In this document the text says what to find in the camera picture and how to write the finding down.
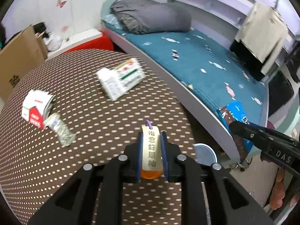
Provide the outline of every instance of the red label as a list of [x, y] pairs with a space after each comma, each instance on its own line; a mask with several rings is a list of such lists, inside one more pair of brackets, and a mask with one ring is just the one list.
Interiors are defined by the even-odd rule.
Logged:
[[43, 117], [36, 107], [29, 109], [29, 122], [40, 129], [44, 129]]

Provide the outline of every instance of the round table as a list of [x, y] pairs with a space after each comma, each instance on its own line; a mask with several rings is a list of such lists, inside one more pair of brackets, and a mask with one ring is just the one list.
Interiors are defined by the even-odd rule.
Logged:
[[[105, 50], [80, 50], [44, 62], [23, 78], [0, 115], [0, 184], [19, 220], [29, 218], [84, 163], [101, 165], [135, 143], [146, 119], [166, 130], [169, 142], [194, 157], [190, 124], [170, 88], [138, 58], [146, 78], [113, 102], [103, 93], [96, 72], [131, 56]], [[21, 118], [31, 89], [55, 95], [51, 113], [76, 133], [62, 147], [51, 129]], [[123, 224], [180, 224], [181, 186], [164, 177], [123, 186]]]

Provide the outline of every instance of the brown wrapper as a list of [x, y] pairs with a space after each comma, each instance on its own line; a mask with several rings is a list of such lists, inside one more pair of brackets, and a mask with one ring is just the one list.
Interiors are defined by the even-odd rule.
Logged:
[[[224, 118], [226, 124], [229, 126], [233, 121], [236, 121], [231, 113], [229, 112], [229, 110], [227, 109], [227, 107], [221, 107], [219, 109], [220, 113], [222, 114], [222, 117]], [[231, 134], [232, 135], [232, 138], [233, 138], [233, 141], [235, 142], [235, 145], [238, 149], [238, 153], [240, 154], [240, 159], [241, 159], [241, 163], [243, 163], [247, 156], [248, 156], [248, 152], [247, 152], [247, 149], [245, 147], [245, 143], [244, 143], [244, 139], [238, 135], [234, 135], [234, 134]]]

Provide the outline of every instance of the red and white carton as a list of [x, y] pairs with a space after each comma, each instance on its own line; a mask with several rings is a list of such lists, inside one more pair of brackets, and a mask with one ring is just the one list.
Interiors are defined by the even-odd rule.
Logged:
[[54, 95], [51, 95], [48, 92], [30, 90], [23, 101], [22, 118], [36, 127], [44, 129], [45, 126], [43, 122], [49, 116], [53, 106], [53, 104], [51, 104], [53, 98]]

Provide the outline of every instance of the yellow tag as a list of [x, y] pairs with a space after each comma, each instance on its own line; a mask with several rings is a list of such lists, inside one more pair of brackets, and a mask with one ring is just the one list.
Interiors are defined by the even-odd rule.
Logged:
[[161, 160], [161, 140], [157, 126], [150, 129], [143, 126], [143, 164], [144, 171], [162, 171], [163, 163]]

